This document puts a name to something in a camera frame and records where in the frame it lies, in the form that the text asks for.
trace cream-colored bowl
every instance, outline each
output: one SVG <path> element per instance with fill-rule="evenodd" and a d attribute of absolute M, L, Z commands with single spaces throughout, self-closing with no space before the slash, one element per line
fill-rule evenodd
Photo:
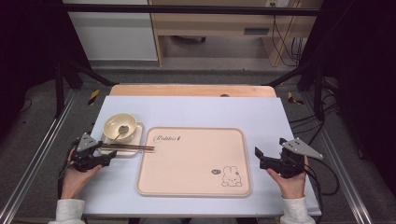
<path fill-rule="evenodd" d="M 129 130 L 127 133 L 120 134 L 116 141 L 127 142 L 132 140 L 136 131 L 137 121 L 132 114 L 128 113 L 116 114 L 107 119 L 103 127 L 103 134 L 108 139 L 114 140 L 119 135 L 119 127 L 122 125 L 127 125 Z"/>

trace gray sleeve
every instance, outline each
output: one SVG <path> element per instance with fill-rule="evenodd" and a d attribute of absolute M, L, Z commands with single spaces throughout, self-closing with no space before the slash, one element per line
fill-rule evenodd
<path fill-rule="evenodd" d="M 315 224 L 315 220 L 308 215 L 305 197 L 301 199 L 283 199 L 284 216 L 281 224 Z"/>
<path fill-rule="evenodd" d="M 59 200 L 56 207 L 56 220 L 49 224 L 85 224 L 81 220 L 85 202 L 77 199 Z"/>

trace chopstick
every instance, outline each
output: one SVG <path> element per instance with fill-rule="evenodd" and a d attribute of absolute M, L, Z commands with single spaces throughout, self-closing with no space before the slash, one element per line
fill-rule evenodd
<path fill-rule="evenodd" d="M 123 145 L 123 144 L 106 144 L 106 143 L 103 143 L 102 147 L 104 147 L 105 149 L 109 148 L 119 151 L 131 151 L 131 150 L 153 151 L 154 150 L 154 147 Z"/>

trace cartoon rabbit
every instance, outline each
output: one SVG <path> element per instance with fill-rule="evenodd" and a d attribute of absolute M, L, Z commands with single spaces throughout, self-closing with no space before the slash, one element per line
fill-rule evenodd
<path fill-rule="evenodd" d="M 241 187 L 242 182 L 241 182 L 241 176 L 238 173 L 238 169 L 235 166 L 226 166 L 223 169 L 223 182 L 221 185 L 223 187 Z"/>

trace white table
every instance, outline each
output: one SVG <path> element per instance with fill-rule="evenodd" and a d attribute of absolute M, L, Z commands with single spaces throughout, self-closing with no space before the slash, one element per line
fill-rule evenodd
<path fill-rule="evenodd" d="M 240 129 L 246 139 L 252 191 L 245 198 L 150 197 L 135 189 L 141 154 L 111 161 L 80 194 L 86 217 L 271 217 L 283 214 L 280 190 L 259 167 L 254 147 L 279 158 L 279 138 L 293 139 L 283 105 L 278 98 L 107 96 L 92 130 L 100 140 L 107 118 L 128 112 L 151 127 L 226 127 Z M 320 215 L 309 182 L 305 196 L 308 213 Z"/>

